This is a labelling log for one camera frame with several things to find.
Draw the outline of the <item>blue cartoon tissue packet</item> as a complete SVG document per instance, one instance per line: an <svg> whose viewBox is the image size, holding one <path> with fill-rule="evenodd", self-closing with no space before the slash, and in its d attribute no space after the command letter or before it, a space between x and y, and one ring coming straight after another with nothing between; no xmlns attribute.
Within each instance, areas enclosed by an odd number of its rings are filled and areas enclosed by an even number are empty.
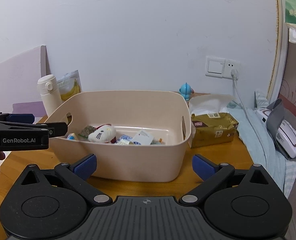
<svg viewBox="0 0 296 240"><path fill-rule="evenodd" d="M77 135L75 135L75 133L70 133L70 134L66 137L66 139L68 139L68 140L78 140L78 137L77 137Z"/></svg>

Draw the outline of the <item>green dried herb bag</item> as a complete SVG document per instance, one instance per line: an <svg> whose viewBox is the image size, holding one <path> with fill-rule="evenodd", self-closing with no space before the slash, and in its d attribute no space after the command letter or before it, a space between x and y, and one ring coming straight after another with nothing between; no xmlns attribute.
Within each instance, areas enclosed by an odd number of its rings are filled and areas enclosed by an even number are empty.
<svg viewBox="0 0 296 240"><path fill-rule="evenodd" d="M84 139L88 139L88 136L91 133L94 133L96 131L96 128L94 126L88 125L86 127L84 127L80 132L79 132L79 136L84 138Z"/></svg>

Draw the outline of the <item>white plush cat toy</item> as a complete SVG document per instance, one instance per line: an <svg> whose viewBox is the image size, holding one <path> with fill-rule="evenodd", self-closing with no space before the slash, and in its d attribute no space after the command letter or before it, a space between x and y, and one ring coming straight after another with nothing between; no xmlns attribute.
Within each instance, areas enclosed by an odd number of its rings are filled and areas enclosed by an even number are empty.
<svg viewBox="0 0 296 240"><path fill-rule="evenodd" d="M116 129L114 126L103 126L88 136L90 142L113 144L116 141Z"/></svg>

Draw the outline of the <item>blue white porcelain-pattern box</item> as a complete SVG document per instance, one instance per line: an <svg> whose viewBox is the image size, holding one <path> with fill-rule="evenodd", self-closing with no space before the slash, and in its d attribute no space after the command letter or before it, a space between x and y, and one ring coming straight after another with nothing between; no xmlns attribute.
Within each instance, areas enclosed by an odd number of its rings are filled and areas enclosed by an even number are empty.
<svg viewBox="0 0 296 240"><path fill-rule="evenodd" d="M129 145L129 143L131 142L133 138L130 137L129 135L121 135L116 141L115 141L115 144L118 144L118 145Z"/></svg>

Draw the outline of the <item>white slim carton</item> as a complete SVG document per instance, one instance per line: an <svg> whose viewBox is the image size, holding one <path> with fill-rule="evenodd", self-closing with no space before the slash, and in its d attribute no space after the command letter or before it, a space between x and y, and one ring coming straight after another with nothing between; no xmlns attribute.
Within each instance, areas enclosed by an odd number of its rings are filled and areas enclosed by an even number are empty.
<svg viewBox="0 0 296 240"><path fill-rule="evenodd" d="M153 139L154 139L153 135L151 135L150 133L142 129L131 139L129 143L134 145L146 146L146 145L151 145Z"/></svg>

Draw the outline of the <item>green plaid scrunchie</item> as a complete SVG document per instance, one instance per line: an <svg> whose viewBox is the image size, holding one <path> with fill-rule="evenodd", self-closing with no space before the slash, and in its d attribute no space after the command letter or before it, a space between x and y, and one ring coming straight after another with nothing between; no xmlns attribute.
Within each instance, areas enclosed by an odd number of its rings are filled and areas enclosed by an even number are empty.
<svg viewBox="0 0 296 240"><path fill-rule="evenodd" d="M151 145L164 145L165 142L163 141L162 138L159 138L159 139L153 139L152 142L151 142Z"/></svg>

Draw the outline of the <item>purple white headboard panel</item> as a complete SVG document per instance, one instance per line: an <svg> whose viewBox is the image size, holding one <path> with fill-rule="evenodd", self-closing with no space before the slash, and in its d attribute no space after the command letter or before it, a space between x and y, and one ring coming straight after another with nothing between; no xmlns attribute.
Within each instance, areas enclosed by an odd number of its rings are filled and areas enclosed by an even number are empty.
<svg viewBox="0 0 296 240"><path fill-rule="evenodd" d="M0 112L46 115L37 81L46 75L46 47L39 46L0 63Z"/></svg>

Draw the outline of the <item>cream thermos bottle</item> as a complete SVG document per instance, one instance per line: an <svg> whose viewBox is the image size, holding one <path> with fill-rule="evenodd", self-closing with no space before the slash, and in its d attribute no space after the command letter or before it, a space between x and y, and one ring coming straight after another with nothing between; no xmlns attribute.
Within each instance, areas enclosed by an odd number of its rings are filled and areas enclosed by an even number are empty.
<svg viewBox="0 0 296 240"><path fill-rule="evenodd" d="M43 106L48 117L63 103L56 77L49 74L37 81L37 89L40 93Z"/></svg>

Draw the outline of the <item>banana chips snack pouch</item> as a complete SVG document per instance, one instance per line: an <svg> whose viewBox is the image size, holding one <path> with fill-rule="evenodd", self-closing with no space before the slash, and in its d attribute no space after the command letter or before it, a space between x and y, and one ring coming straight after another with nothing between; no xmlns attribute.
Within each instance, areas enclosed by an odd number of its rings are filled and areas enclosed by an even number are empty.
<svg viewBox="0 0 296 240"><path fill-rule="evenodd" d="M60 97L63 102L65 102L72 96L82 92L78 70L63 75L57 80L57 84Z"/></svg>

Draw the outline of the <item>gold tissue pack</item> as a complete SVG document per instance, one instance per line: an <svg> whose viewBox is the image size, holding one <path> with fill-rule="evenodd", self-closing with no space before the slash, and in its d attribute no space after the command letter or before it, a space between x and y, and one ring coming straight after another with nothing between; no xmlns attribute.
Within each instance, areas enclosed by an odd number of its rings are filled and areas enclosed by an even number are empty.
<svg viewBox="0 0 296 240"><path fill-rule="evenodd" d="M190 148L233 141L239 125L227 108L233 99L231 95L223 94L206 94L190 99Z"/></svg>

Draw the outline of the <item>light blue bedding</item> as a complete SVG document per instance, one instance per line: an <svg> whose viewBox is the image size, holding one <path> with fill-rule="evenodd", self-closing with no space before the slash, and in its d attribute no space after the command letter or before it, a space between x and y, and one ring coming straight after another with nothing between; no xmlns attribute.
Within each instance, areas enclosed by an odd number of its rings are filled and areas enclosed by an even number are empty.
<svg viewBox="0 0 296 240"><path fill-rule="evenodd" d="M275 149L268 130L254 110L247 108L247 112L244 112L241 104L234 100L227 107L239 123L239 138L245 144L253 162L262 165L284 195L289 197L296 179L296 161L287 160Z"/></svg>

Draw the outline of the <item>beige plastic storage bin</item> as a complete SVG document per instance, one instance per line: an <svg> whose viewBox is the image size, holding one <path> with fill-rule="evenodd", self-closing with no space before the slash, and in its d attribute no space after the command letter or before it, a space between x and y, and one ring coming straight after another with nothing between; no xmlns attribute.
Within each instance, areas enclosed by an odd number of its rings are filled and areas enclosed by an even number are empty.
<svg viewBox="0 0 296 240"><path fill-rule="evenodd" d="M111 125L116 137L144 131L154 145L102 144L56 137L50 148L59 161L74 163L96 155L95 176L107 179L169 182L181 170L191 136L191 117L183 96L175 92L110 90L82 92L58 107L48 122L72 120L68 132L79 135L87 126Z"/></svg>

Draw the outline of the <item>blue cartoon figurine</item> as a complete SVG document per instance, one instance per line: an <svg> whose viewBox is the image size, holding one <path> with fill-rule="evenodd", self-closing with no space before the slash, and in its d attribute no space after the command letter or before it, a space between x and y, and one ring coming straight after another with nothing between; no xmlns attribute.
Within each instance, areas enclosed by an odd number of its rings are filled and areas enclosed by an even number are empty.
<svg viewBox="0 0 296 240"><path fill-rule="evenodd" d="M194 90L186 82L183 85L181 85L181 87L179 89L179 93L181 94L181 96L183 96L183 98L185 99L185 101L189 101L190 98L191 98L191 95L194 94Z"/></svg>

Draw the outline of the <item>white wall switch socket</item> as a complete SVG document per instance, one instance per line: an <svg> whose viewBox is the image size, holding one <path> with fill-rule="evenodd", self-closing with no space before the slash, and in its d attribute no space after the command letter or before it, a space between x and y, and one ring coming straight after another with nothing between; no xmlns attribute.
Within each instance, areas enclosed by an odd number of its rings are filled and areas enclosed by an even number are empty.
<svg viewBox="0 0 296 240"><path fill-rule="evenodd" d="M205 75L232 79L232 70L236 70L241 74L241 63L231 59L223 59L215 56L207 56L205 64Z"/></svg>

